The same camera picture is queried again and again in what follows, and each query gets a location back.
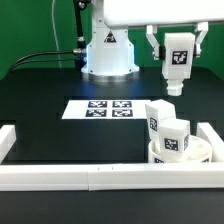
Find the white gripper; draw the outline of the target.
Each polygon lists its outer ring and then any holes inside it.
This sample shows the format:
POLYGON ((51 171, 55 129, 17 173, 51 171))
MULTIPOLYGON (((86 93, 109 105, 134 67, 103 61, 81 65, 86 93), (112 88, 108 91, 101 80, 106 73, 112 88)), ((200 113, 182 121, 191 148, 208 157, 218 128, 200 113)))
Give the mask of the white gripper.
POLYGON ((104 0, 107 26, 146 27, 146 38, 155 60, 164 60, 166 49, 157 41, 157 26, 194 24, 194 56, 201 55, 201 44, 209 29, 207 22, 224 21, 224 0, 104 0))

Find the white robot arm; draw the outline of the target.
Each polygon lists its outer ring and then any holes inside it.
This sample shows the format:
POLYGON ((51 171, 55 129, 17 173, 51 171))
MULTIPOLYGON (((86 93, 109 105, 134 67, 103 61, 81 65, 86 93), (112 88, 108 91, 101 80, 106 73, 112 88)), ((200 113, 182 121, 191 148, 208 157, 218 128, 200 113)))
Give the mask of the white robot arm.
POLYGON ((139 70, 130 28, 143 28, 154 58, 163 61, 162 74, 180 83, 191 74, 192 60, 208 26, 224 22, 221 0, 90 0, 92 39, 82 72, 98 80, 122 80, 139 70))

